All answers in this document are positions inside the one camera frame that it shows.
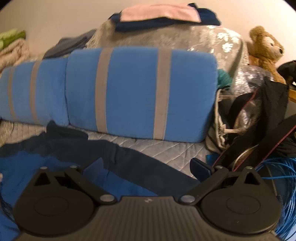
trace dark blue fabric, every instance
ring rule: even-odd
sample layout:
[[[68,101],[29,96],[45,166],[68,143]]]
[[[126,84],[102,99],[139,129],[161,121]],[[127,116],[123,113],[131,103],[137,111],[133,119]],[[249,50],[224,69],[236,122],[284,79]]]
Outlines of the dark blue fabric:
[[[114,13],[109,19],[111,19],[111,21],[115,24],[115,31],[117,32],[131,32],[150,28],[161,28],[175,23],[190,23],[192,25],[221,25],[220,21],[216,17],[216,14],[211,10],[206,8],[198,8],[195,3],[190,3],[188,5],[194,7],[197,10],[201,19],[201,23],[174,20],[164,17],[143,21],[120,22],[121,13]]]
[[[5,202],[14,206],[26,185],[41,166],[47,166],[51,171],[61,171],[74,164],[73,162],[59,161],[52,156],[41,156],[25,151],[20,151],[13,156],[2,157],[0,158],[0,173],[3,174],[1,195]],[[93,183],[116,196],[118,200],[121,196],[156,196],[155,193],[122,179],[111,171],[98,168],[98,166],[96,176],[92,174],[91,179]],[[0,240],[11,241],[18,232],[17,226],[3,215],[0,208]]]
[[[97,131],[95,78],[100,49],[69,56],[66,99],[70,124]],[[153,138],[158,49],[116,47],[106,88],[107,133]],[[217,62],[212,54],[172,50],[165,140],[200,142],[213,114]]]
[[[47,125],[46,133],[2,146],[0,157],[14,156],[19,151],[53,156],[60,161],[74,162],[82,169],[101,157],[105,169],[160,196],[179,198],[200,183],[138,151],[106,140],[88,140],[86,133],[54,122]]]
[[[156,48],[113,50],[106,94],[108,133],[153,138],[157,54]]]
[[[157,196],[155,193],[131,183],[113,172],[104,169],[103,159],[99,158],[83,170],[86,179],[114,195],[117,200],[124,196]]]
[[[15,68],[12,79],[12,103],[17,121],[46,126],[50,120],[56,124],[69,124],[66,98],[65,74],[67,58],[42,61],[36,78],[36,112],[39,123],[35,123],[30,107],[30,79],[34,62],[23,63]],[[8,105],[8,79],[11,68],[3,71],[0,79],[0,117],[13,120]]]
[[[114,195],[117,200],[122,196],[157,196],[155,193],[131,183],[107,169],[101,169],[94,184]]]

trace pile of clothes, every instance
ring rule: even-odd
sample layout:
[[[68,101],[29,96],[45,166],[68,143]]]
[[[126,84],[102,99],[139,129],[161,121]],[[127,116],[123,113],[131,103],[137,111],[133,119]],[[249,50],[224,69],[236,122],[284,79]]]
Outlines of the pile of clothes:
[[[30,57],[26,32],[11,29],[0,33],[0,73],[7,66],[18,65]]]

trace beige knit fabric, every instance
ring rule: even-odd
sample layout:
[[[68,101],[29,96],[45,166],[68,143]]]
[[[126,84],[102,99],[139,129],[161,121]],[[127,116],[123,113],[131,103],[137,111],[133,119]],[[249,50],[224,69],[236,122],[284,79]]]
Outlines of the beige knit fabric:
[[[0,75],[5,67],[18,65],[30,57],[29,45],[24,39],[17,39],[0,51]],[[0,147],[11,135],[13,123],[0,120]]]
[[[29,45],[24,39],[17,39],[0,52],[0,73],[5,67],[18,65],[29,57]]]

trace navy blue cloth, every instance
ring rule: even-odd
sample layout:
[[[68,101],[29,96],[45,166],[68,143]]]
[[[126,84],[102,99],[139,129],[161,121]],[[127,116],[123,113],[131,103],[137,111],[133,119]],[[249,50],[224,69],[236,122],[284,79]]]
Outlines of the navy blue cloth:
[[[196,9],[201,19],[200,23],[169,19],[166,17],[147,19],[143,21],[120,22],[121,13],[114,13],[109,19],[111,19],[111,21],[115,24],[115,31],[117,32],[132,32],[150,28],[161,28],[175,23],[190,23],[192,25],[221,25],[220,21],[216,17],[216,14],[211,10],[207,8],[198,8],[195,3],[190,3],[188,5]]]
[[[173,196],[199,184],[160,161],[132,149],[105,141],[89,141],[87,134],[56,126],[50,122],[47,132],[0,148],[0,193],[14,206],[41,166],[61,171],[70,165],[83,169],[83,176],[116,196]],[[12,241],[19,230],[0,209],[0,240]]]

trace quilted fabric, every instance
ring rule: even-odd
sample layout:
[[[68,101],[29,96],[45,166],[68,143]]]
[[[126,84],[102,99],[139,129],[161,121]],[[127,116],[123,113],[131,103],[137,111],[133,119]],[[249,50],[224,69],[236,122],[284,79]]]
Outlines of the quilted fabric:
[[[7,143],[20,142],[32,136],[39,135],[43,131],[46,131],[46,127],[44,126],[28,125],[15,122],[12,134],[8,138]],[[155,159],[166,163],[191,177],[193,177],[189,168],[189,162],[191,158],[196,157],[202,161],[205,161],[205,156],[210,153],[205,148],[204,142],[180,143],[161,140],[117,137],[93,131],[85,132],[89,135],[89,140],[104,139],[116,143],[122,147],[132,148],[148,156],[154,157]]]

